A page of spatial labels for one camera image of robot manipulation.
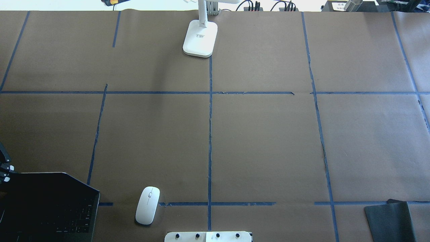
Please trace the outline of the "grey laptop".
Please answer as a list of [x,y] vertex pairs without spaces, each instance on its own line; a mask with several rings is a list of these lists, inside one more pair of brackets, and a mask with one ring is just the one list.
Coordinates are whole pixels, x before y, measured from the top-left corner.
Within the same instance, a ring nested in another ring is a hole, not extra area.
[[1,184],[1,241],[91,242],[99,199],[64,172],[14,173]]

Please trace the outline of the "black mouse pad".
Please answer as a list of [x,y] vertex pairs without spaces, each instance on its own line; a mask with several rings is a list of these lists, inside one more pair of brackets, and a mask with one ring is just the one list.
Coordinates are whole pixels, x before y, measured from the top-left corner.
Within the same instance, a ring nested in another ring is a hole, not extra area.
[[416,242],[406,201],[388,199],[384,205],[364,207],[373,242]]

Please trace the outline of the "white computer mouse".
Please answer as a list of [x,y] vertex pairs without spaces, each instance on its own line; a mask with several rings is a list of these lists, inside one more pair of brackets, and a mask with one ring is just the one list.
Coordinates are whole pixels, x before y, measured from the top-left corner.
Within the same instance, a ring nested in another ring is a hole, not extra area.
[[142,225],[152,224],[159,205],[159,198],[159,188],[149,186],[143,189],[136,209],[136,222]]

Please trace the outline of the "white desk lamp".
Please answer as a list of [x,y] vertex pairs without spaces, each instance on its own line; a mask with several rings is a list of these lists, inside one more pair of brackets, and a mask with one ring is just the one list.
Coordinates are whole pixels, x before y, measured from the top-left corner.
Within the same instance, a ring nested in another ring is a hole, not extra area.
[[198,16],[189,23],[183,44],[183,52],[190,56],[208,58],[213,54],[218,26],[208,20],[207,2],[210,0],[194,0],[198,3]]

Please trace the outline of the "orange black tool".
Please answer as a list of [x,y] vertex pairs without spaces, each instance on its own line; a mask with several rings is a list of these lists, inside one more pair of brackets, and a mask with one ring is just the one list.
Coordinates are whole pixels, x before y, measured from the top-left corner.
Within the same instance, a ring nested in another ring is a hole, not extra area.
[[101,0],[101,2],[106,6],[113,6],[127,1],[129,0]]

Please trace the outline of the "black box with label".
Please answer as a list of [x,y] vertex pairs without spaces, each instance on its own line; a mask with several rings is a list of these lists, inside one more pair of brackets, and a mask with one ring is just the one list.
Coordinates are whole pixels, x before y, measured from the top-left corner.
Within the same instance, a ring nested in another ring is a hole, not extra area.
[[321,12],[378,12],[374,1],[327,0]]

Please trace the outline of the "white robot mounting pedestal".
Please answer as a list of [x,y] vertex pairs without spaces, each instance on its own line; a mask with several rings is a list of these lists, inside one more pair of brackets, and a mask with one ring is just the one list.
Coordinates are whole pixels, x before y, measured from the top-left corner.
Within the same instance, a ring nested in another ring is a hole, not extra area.
[[168,232],[165,242],[252,242],[248,231]]

